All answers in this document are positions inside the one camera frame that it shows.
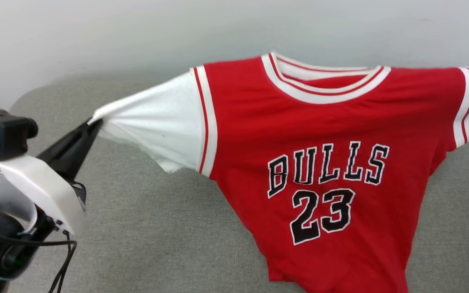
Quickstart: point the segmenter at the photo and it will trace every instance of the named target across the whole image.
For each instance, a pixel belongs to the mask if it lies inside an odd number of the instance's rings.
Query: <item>black lettering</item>
[[[348,163],[346,164],[346,172],[344,179],[350,181],[361,181],[361,175],[363,173],[363,167],[358,167],[356,172],[353,171],[354,163],[356,161],[357,151],[361,146],[361,141],[350,141],[350,155],[348,156]]]
[[[331,202],[331,214],[338,215],[337,220],[332,216],[322,217],[322,229],[327,233],[344,230],[350,224],[350,204],[354,199],[355,192],[352,189],[332,189],[323,195],[323,203]]]
[[[374,145],[374,148],[372,148],[372,152],[370,154],[370,159],[368,160],[368,164],[374,167],[375,170],[366,170],[365,183],[372,185],[379,185],[381,183],[381,179],[383,178],[383,171],[385,171],[385,162],[378,159],[377,157],[379,154],[380,158],[386,159],[388,157],[389,150],[390,147],[387,145]]]
[[[305,206],[303,212],[290,224],[294,245],[311,241],[320,236],[318,219],[311,220],[315,208],[318,207],[319,198],[320,196],[314,191],[308,190],[298,190],[292,196],[292,206],[294,208]]]
[[[294,171],[294,182],[303,185],[311,185],[314,182],[314,162],[316,161],[317,151],[317,147],[307,148],[307,176],[303,181],[303,157],[305,155],[305,150],[294,152],[294,161],[296,163],[296,169]]]
[[[287,155],[281,155],[267,164],[269,167],[269,190],[267,191],[268,198],[273,197],[285,189],[285,186],[287,185],[287,174],[289,169],[288,161],[289,157]]]
[[[331,180],[339,178],[339,168],[334,168],[333,171],[329,174],[329,164],[331,163],[331,153],[334,149],[333,143],[324,143],[323,144],[323,164],[322,164],[322,175],[320,176],[318,182],[323,184]]]

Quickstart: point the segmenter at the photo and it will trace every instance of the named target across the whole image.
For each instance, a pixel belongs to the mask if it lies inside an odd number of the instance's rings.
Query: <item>robotic arm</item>
[[[50,289],[59,282],[60,292],[77,245],[70,236],[80,234],[85,221],[86,190],[75,177],[101,126],[101,120],[85,122],[32,157],[26,155],[27,140],[37,135],[37,124],[0,110],[0,293],[39,247],[67,245],[67,260]],[[62,232],[67,241],[45,242],[52,232]]]

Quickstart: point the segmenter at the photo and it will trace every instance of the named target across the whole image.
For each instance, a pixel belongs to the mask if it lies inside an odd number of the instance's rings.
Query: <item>number 23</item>
[[[331,215],[339,215],[339,219],[333,220],[333,216],[323,216],[321,228],[327,232],[344,230],[350,224],[350,204],[355,192],[348,188],[332,189],[322,195],[322,203],[331,202]],[[291,222],[290,228],[294,245],[314,240],[320,237],[320,223],[318,218],[311,220],[314,210],[318,207],[320,196],[314,191],[298,190],[292,196],[292,206],[299,208],[305,206],[303,212]]]

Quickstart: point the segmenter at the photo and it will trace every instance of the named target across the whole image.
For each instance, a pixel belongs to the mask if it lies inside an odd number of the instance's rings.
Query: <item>sleeve trim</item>
[[[209,177],[211,175],[211,171],[213,170],[217,148],[218,132],[216,126],[216,116],[205,68],[203,66],[195,67],[194,75],[197,79],[197,86],[202,102],[205,124],[202,159],[198,171]]]
[[[465,124],[469,115],[469,68],[460,68],[464,74],[465,90],[462,98],[461,107],[459,108],[456,119],[454,120],[454,137],[456,140],[456,148],[464,145],[469,141],[469,132]]]

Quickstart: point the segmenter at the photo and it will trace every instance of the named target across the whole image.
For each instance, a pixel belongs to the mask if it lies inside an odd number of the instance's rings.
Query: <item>white wall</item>
[[[60,79],[166,78],[270,50],[469,66],[469,0],[0,0],[0,108]]]

